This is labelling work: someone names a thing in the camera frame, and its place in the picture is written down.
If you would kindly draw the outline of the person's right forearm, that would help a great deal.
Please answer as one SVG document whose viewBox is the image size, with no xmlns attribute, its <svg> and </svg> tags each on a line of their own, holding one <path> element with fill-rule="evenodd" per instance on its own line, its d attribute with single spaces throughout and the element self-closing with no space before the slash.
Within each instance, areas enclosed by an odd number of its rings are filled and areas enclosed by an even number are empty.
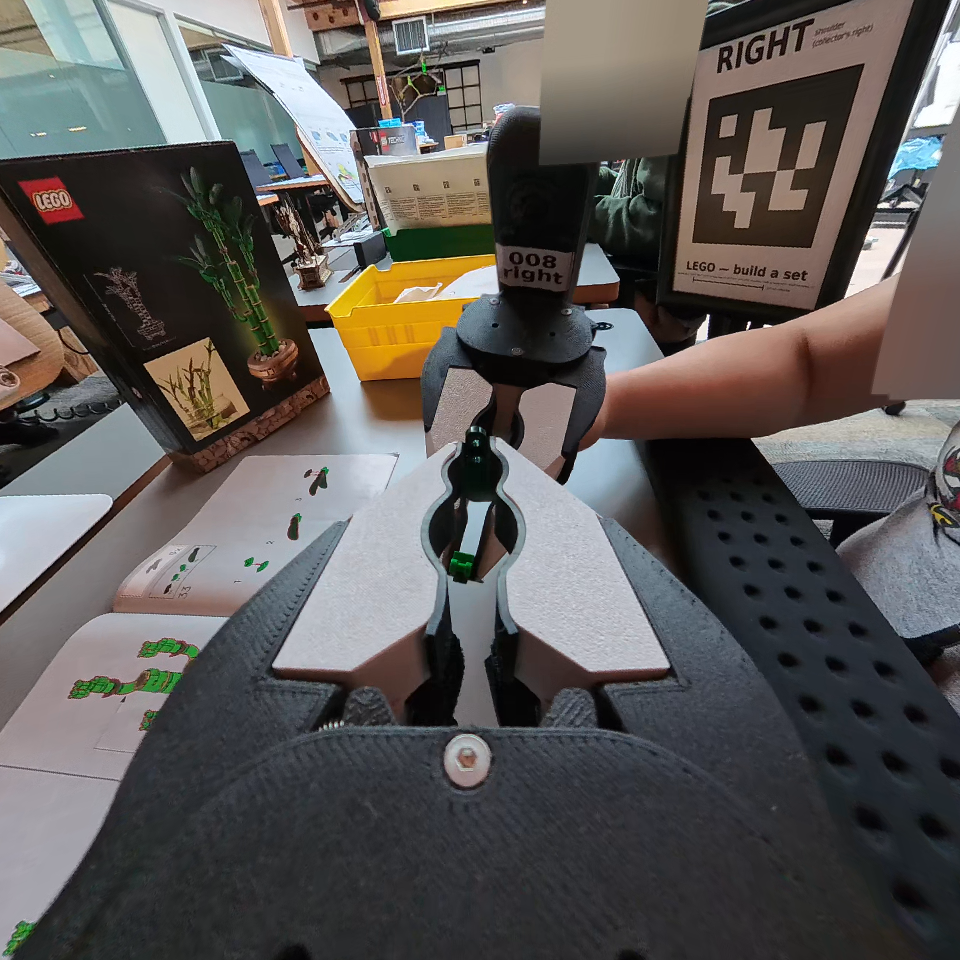
<svg viewBox="0 0 960 960">
<path fill-rule="evenodd" d="M 580 450 L 600 439 L 764 437 L 886 405 L 872 384 L 898 281 L 610 374 Z"/>
</svg>

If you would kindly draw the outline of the green plastic bin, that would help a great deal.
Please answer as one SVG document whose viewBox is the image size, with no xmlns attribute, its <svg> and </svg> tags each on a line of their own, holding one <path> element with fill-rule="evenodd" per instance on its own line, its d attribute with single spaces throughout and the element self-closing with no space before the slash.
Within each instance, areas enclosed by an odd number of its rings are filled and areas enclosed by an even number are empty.
<svg viewBox="0 0 960 960">
<path fill-rule="evenodd" d="M 495 234 L 490 223 L 383 230 L 393 262 L 492 255 Z"/>
</svg>

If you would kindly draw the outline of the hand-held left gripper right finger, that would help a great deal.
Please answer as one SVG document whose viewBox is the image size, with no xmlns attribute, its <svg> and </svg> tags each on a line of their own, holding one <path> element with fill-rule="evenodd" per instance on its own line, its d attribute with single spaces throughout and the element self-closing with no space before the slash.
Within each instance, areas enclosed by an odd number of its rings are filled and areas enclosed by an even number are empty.
<svg viewBox="0 0 960 960">
<path fill-rule="evenodd" d="M 564 689 L 659 681 L 670 663 L 596 512 L 505 441 L 486 523 L 496 578 L 486 671 L 501 726 L 535 726 Z"/>
</svg>

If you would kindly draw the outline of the white printed poster sheet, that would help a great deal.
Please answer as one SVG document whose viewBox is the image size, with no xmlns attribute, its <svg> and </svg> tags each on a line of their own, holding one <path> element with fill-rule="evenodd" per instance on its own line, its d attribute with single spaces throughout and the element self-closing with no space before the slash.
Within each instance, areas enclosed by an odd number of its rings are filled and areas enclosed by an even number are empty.
<svg viewBox="0 0 960 960">
<path fill-rule="evenodd" d="M 363 210 L 364 196 L 351 146 L 354 124 L 341 106 L 297 58 L 229 43 L 224 49 L 282 105 L 297 127 L 304 151 L 337 196 L 352 210 Z"/>
</svg>

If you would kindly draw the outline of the brown cardboard piece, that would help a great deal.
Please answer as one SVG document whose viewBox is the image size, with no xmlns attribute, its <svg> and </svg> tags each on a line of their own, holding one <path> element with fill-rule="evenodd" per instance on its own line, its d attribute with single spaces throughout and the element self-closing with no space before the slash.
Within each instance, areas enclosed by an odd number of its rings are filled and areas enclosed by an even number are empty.
<svg viewBox="0 0 960 960">
<path fill-rule="evenodd" d="M 58 333 L 42 314 L 1 282 L 2 367 L 19 379 L 17 391 L 2 391 L 3 409 L 51 384 L 65 364 Z"/>
</svg>

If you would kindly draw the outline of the black lego set box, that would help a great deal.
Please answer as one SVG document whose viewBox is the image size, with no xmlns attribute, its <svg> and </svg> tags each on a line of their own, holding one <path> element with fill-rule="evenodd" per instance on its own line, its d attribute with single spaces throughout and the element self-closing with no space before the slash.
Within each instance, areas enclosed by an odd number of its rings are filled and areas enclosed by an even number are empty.
<svg viewBox="0 0 960 960">
<path fill-rule="evenodd" d="M 1 162 L 2 228 L 175 461 L 208 472 L 330 386 L 231 141 Z"/>
</svg>

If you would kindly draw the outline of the blue plastic cover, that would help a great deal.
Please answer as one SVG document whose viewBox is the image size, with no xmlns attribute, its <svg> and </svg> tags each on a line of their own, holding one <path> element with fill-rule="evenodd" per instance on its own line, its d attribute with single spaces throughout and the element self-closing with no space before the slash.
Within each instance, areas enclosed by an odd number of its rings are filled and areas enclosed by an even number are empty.
<svg viewBox="0 0 960 960">
<path fill-rule="evenodd" d="M 939 165 L 942 141 L 942 135 L 918 136 L 904 141 L 894 157 L 883 195 L 920 184 L 925 172 Z"/>
</svg>

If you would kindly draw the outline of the brown lego tree model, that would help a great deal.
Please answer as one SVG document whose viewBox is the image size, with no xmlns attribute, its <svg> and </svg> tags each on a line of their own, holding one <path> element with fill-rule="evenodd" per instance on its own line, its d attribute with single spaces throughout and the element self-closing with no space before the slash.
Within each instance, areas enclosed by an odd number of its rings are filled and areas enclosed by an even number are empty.
<svg viewBox="0 0 960 960">
<path fill-rule="evenodd" d="M 292 265 L 297 288 L 313 291 L 326 286 L 332 276 L 329 258 L 306 228 L 292 201 L 281 197 L 274 205 L 274 213 L 282 234 L 294 243 Z"/>
</svg>

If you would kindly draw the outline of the yellow plastic bin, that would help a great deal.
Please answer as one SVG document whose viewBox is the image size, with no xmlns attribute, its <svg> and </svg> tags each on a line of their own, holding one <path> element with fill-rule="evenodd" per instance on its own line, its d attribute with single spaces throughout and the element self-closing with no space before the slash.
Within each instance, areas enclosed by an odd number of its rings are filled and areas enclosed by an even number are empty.
<svg viewBox="0 0 960 960">
<path fill-rule="evenodd" d="M 363 270 L 327 306 L 362 381 L 418 378 L 426 355 L 464 306 L 497 291 L 493 254 L 394 263 Z M 427 301 L 394 304 L 408 287 L 443 284 Z"/>
</svg>

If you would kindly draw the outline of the black framed marker sign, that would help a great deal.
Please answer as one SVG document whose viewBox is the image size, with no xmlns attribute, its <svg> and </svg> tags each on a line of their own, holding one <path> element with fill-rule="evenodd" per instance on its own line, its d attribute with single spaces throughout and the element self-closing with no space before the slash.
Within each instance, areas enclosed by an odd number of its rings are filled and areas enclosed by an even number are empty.
<svg viewBox="0 0 960 960">
<path fill-rule="evenodd" d="M 950 2 L 744 2 L 706 18 L 656 300 L 772 322 L 847 290 Z"/>
</svg>

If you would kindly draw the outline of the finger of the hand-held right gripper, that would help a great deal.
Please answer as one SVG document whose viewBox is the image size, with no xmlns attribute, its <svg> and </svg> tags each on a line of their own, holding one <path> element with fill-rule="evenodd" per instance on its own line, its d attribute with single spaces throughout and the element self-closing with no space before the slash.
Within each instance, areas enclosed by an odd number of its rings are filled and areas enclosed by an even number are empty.
<svg viewBox="0 0 960 960">
<path fill-rule="evenodd" d="M 517 413 L 523 426 L 518 452 L 560 484 L 569 471 L 563 454 L 576 388 L 543 384 L 522 392 Z"/>
<path fill-rule="evenodd" d="M 432 425 L 426 430 L 426 456 L 461 443 L 474 421 L 489 407 L 494 387 L 472 368 L 450 367 Z"/>
</svg>

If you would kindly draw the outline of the green lego leaf piece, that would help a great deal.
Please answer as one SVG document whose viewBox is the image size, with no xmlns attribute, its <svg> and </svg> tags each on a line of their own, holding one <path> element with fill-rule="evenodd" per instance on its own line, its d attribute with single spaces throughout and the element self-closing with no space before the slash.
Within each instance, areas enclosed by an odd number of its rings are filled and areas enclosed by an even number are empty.
<svg viewBox="0 0 960 960">
<path fill-rule="evenodd" d="M 482 577 L 478 570 L 500 470 L 490 437 L 483 427 L 474 425 L 468 428 L 457 463 L 460 532 L 454 538 L 448 572 L 454 582 L 466 584 Z"/>
</svg>

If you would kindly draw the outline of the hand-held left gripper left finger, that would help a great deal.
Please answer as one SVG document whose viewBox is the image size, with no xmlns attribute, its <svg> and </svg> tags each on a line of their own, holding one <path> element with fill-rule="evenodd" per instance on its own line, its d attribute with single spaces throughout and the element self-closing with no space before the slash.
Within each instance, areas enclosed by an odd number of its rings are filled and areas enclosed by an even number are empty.
<svg viewBox="0 0 960 960">
<path fill-rule="evenodd" d="M 450 442 L 345 526 L 273 663 L 282 678 L 381 690 L 414 724 L 453 724 L 460 644 L 450 625 L 456 539 Z"/>
</svg>

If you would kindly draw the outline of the black toy box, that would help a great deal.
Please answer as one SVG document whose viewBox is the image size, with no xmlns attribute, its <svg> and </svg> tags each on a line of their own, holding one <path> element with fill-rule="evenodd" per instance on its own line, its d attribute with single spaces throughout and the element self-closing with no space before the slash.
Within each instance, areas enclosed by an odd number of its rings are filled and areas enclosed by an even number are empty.
<svg viewBox="0 0 960 960">
<path fill-rule="evenodd" d="M 415 157 L 419 155 L 416 127 L 399 126 L 358 127 L 350 132 L 354 154 L 367 157 Z"/>
</svg>

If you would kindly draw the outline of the lego instruction booklet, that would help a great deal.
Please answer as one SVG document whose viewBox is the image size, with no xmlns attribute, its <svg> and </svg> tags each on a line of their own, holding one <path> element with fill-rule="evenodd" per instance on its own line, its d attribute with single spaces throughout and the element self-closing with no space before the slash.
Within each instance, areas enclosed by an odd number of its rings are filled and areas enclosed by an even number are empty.
<svg viewBox="0 0 960 960">
<path fill-rule="evenodd" d="M 99 831 L 169 695 L 215 632 L 333 522 L 383 492 L 396 453 L 252 456 L 71 635 L 1 736 L 2 958 Z"/>
</svg>

